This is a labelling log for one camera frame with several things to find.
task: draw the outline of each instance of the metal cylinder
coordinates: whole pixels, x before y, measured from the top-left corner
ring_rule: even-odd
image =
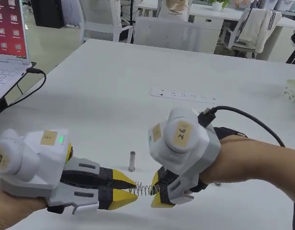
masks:
[[[135,171],[135,156],[136,156],[136,153],[134,151],[131,151],[130,158],[129,158],[129,167],[128,167],[128,170],[130,172]]]

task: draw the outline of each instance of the yellow sticker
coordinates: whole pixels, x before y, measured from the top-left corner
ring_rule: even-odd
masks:
[[[190,138],[191,131],[191,124],[184,121],[179,121],[173,139],[174,145],[186,147]]]
[[[57,138],[57,132],[45,131],[43,133],[40,144],[53,146],[53,145],[55,145],[56,138]]]
[[[160,129],[160,124],[156,125],[153,128],[153,141],[156,142],[159,138],[161,138],[161,129]]]
[[[9,165],[8,156],[0,149],[0,169],[5,170]]]

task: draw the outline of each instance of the laptop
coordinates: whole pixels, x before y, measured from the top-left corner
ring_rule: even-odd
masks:
[[[31,66],[22,0],[0,0],[0,99],[20,81]]]

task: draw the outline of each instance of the laptop screen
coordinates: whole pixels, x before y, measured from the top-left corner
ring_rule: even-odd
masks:
[[[27,58],[20,0],[0,0],[0,54]]]

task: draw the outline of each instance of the wrist strap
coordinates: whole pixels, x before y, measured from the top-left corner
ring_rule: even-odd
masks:
[[[221,140],[223,138],[226,138],[228,136],[232,136],[232,135],[238,135],[238,136],[247,138],[247,136],[245,134],[240,133],[240,132],[235,131],[235,130],[230,129],[230,128],[214,127],[214,130],[215,130],[216,135],[217,135],[219,140]],[[190,191],[193,192],[193,193],[198,193],[201,190],[206,189],[207,186],[208,185],[205,184],[204,182],[202,182],[201,178],[199,178],[198,185],[196,187],[191,188]]]

